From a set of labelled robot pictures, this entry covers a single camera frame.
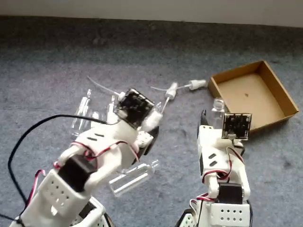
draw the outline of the circuit board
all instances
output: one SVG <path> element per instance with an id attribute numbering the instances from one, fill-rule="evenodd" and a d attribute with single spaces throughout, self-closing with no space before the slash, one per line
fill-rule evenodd
<path id="1" fill-rule="evenodd" d="M 252 115 L 249 113 L 227 113 L 224 115 L 222 139 L 248 140 Z"/>
<path id="2" fill-rule="evenodd" d="M 117 115 L 133 128 L 138 128 L 153 106 L 152 101 L 132 88 L 127 91 L 125 97 L 118 104 Z"/>

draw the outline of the white plastic cap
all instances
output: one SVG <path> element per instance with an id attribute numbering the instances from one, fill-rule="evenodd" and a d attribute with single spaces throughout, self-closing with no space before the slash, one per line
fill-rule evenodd
<path id="1" fill-rule="evenodd" d="M 169 87 L 169 89 L 167 89 L 166 93 L 165 93 L 165 97 L 169 98 L 170 100 L 174 99 L 177 93 L 177 88 L 178 88 L 178 83 L 177 82 L 173 82 L 171 84 L 171 86 Z"/>
<path id="2" fill-rule="evenodd" d="M 121 92 L 118 96 L 118 101 L 121 101 L 125 97 L 125 92 Z"/>
<path id="3" fill-rule="evenodd" d="M 189 81 L 189 84 L 190 84 L 189 89 L 196 90 L 200 87 L 206 87 L 206 80 L 205 79 L 201 79 L 201 80 L 194 79 L 194 80 Z"/>
<path id="4" fill-rule="evenodd" d="M 157 111 L 153 111 L 143 122 L 142 122 L 142 127 L 141 130 L 142 131 L 146 131 L 149 132 L 151 130 L 153 130 L 154 128 L 156 128 L 161 119 L 163 117 L 163 114 L 157 112 Z"/>

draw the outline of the cardboard box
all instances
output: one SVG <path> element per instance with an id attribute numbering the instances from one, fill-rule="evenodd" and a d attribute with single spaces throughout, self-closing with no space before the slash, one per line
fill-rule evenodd
<path id="1" fill-rule="evenodd" d="M 252 114 L 251 131 L 295 115 L 299 109 L 266 61 L 213 75 L 208 88 L 231 113 Z"/>

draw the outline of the gray carpet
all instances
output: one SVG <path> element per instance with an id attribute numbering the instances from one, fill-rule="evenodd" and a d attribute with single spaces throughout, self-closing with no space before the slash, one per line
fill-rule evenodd
<path id="1" fill-rule="evenodd" d="M 267 60 L 299 108 L 303 106 L 303 29 L 182 22 L 65 18 L 0 18 L 0 212 L 16 216 L 22 201 L 8 176 L 7 159 L 20 135 L 53 114 L 74 113 L 88 88 L 94 105 L 109 96 L 90 75 L 116 90 L 135 87 L 154 101 L 172 81 L 209 78 L 257 60 Z M 199 180 L 196 124 L 209 107 L 208 90 L 182 90 L 168 105 L 160 137 L 144 160 L 159 159 L 156 175 L 115 198 L 106 185 L 95 196 L 118 227 L 173 227 L 188 201 L 207 188 Z M 302 226 L 302 112 L 246 142 L 254 226 Z M 70 119 L 35 130 L 13 162 L 23 190 L 33 174 L 67 148 Z M 0 226 L 9 221 L 0 219 Z"/>

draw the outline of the black cable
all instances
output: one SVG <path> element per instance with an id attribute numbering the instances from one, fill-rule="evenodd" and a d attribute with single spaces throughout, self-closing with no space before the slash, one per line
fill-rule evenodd
<path id="1" fill-rule="evenodd" d="M 232 140 L 232 145 L 233 145 L 235 148 L 242 149 L 241 156 L 244 155 L 244 152 L 245 152 L 245 147 L 244 147 L 244 145 L 243 145 L 243 146 L 235 145 L 234 140 Z"/>
<path id="2" fill-rule="evenodd" d="M 201 201 L 200 213 L 199 213 L 199 218 L 198 218 L 198 224 L 197 224 L 197 227 L 199 226 L 199 222 L 200 222 L 200 217 L 201 217 L 201 212 L 202 212 L 202 206 L 203 206 L 203 200 Z"/>
<path id="3" fill-rule="evenodd" d="M 23 221 L 20 218 L 14 219 L 14 218 L 11 218 L 11 217 L 9 217 L 5 214 L 0 214 L 0 217 L 5 218 L 5 219 L 10 220 L 10 221 L 15 221 L 17 224 L 20 224 L 22 227 L 25 227 Z"/>
<path id="4" fill-rule="evenodd" d="M 1 218 L 5 218 L 5 219 L 10 220 L 10 221 L 14 221 L 15 220 L 14 218 L 11 218 L 11 217 L 9 217 L 9 216 L 7 216 L 5 214 L 0 214 L 0 217 Z"/>
<path id="5" fill-rule="evenodd" d="M 19 183 L 17 182 L 15 175 L 13 173 L 13 169 L 12 169 L 12 161 L 14 158 L 14 155 L 17 151 L 17 149 L 19 148 L 21 142 L 25 139 L 25 137 L 35 128 L 37 128 L 38 126 L 40 126 L 41 124 L 50 121 L 52 119 L 58 118 L 58 117 L 69 117 L 69 118 L 78 118 L 78 119 L 84 119 L 84 120 L 88 120 L 88 121 L 93 121 L 93 122 L 98 122 L 98 123 L 102 123 L 102 124 L 108 124 L 105 121 L 99 120 L 99 119 L 95 119 L 95 118 L 90 118 L 90 117 L 84 117 L 84 116 L 76 116 L 76 115 L 70 115 L 70 114 L 57 114 L 48 118 L 45 118 L 41 121 L 39 121 L 38 123 L 34 124 L 33 126 L 31 126 L 28 130 L 26 130 L 26 132 L 20 137 L 20 139 L 18 140 L 18 142 L 16 143 L 16 145 L 14 146 L 10 156 L 9 156 L 9 161 L 8 161 L 8 169 L 9 169 L 9 175 L 18 191 L 18 193 L 20 194 L 20 196 L 22 197 L 23 202 L 26 204 L 27 202 L 27 198 L 25 196 L 25 194 L 23 193 Z"/>
<path id="6" fill-rule="evenodd" d="M 251 205 L 250 201 L 246 200 L 246 202 L 250 205 L 250 227 L 252 227 L 252 221 L 254 219 L 254 213 L 252 211 L 252 205 Z"/>

